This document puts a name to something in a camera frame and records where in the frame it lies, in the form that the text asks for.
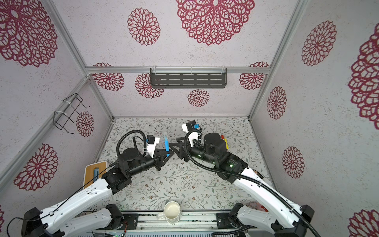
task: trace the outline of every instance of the white mug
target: white mug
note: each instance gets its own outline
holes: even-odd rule
[[[180,219],[180,205],[177,202],[168,202],[163,209],[163,212],[157,214],[157,219],[166,218],[170,224],[175,224]]]

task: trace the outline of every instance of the red doily pattern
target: red doily pattern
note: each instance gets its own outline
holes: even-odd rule
[[[161,34],[156,17],[150,11],[142,8],[134,9],[131,12],[128,29],[133,39],[143,45],[154,44]]]
[[[188,95],[188,102],[195,107],[201,107],[207,104],[208,101],[209,94],[208,92],[202,89],[193,90]]]
[[[287,97],[283,88],[275,87],[268,96],[267,111],[272,119],[279,119],[287,106]]]
[[[268,63],[256,62],[249,67],[269,67]],[[243,73],[240,75],[240,85],[245,89],[257,89],[261,86],[262,81],[266,77],[263,73]]]
[[[349,237],[379,236],[379,213],[376,210],[355,212],[349,221]]]
[[[1,205],[0,205],[0,233],[1,233],[1,229],[3,227],[3,224],[4,224],[4,212],[1,210]]]
[[[94,67],[113,67],[108,63],[96,63]],[[124,86],[124,78],[121,73],[93,73],[95,82],[109,91],[118,91]]]
[[[37,190],[54,177],[58,166],[58,157],[54,148],[42,144],[41,148],[28,161],[23,170],[13,180],[19,189]]]
[[[357,61],[351,65],[351,102],[360,109],[359,116],[373,121],[379,130],[379,23],[370,39],[361,45],[359,53]]]
[[[287,147],[282,157],[284,170],[292,178],[299,178],[304,172],[304,158],[301,152],[293,146]]]
[[[304,42],[301,54],[303,62],[313,66],[323,61],[333,48],[336,34],[333,22],[327,20],[316,26]]]
[[[0,51],[22,66],[49,64],[54,58],[57,34],[50,17],[37,0],[2,0]]]
[[[150,99],[160,97],[164,92],[164,89],[154,89],[151,87],[150,74],[148,73],[138,75],[135,81],[135,87],[138,93]]]
[[[83,111],[78,115],[76,119],[76,128],[83,137],[87,137],[94,131],[95,122],[94,118],[87,111]]]
[[[182,28],[198,43],[221,44],[240,32],[254,8],[253,0],[176,0]]]

